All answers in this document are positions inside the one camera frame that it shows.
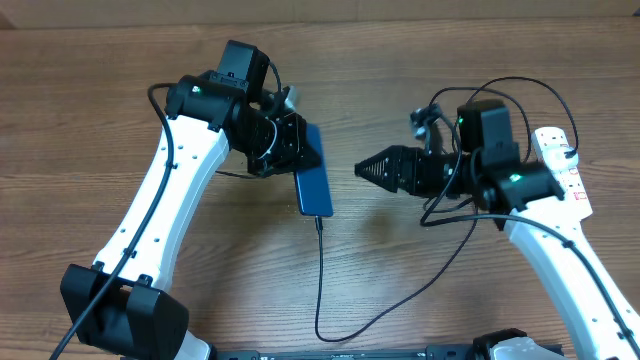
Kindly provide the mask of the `blue smartphone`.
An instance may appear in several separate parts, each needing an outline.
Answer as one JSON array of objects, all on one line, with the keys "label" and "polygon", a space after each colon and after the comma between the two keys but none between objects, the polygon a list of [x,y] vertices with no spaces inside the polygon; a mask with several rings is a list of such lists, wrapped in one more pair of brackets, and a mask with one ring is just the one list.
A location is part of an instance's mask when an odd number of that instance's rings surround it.
[{"label": "blue smartphone", "polygon": [[299,211],[304,216],[331,217],[334,211],[320,129],[308,124],[306,137],[320,156],[320,165],[294,173]]}]

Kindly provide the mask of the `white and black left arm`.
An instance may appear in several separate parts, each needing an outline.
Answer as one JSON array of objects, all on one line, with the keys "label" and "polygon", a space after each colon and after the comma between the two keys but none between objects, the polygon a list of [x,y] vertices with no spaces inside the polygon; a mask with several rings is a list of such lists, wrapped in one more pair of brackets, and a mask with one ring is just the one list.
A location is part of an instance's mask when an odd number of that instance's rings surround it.
[{"label": "white and black left arm", "polygon": [[195,209],[232,151],[245,155],[248,178],[292,174],[301,213],[331,213],[318,129],[296,112],[291,88],[264,89],[274,71],[257,47],[232,40],[216,69],[166,85],[154,105],[161,137],[128,212],[93,263],[70,265],[61,280],[68,339],[128,359],[216,357],[170,289]]}]

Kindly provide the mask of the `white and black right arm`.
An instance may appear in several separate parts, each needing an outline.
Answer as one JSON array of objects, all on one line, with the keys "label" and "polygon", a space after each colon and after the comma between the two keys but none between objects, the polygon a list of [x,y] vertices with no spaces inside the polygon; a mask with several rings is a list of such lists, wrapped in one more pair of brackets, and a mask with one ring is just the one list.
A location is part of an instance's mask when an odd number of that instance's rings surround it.
[{"label": "white and black right arm", "polygon": [[593,251],[584,218],[549,161],[524,162],[500,100],[472,101],[451,125],[453,153],[390,146],[357,163],[356,176],[390,192],[439,202],[470,196],[532,266],[564,320],[576,354],[636,359],[639,315]]}]

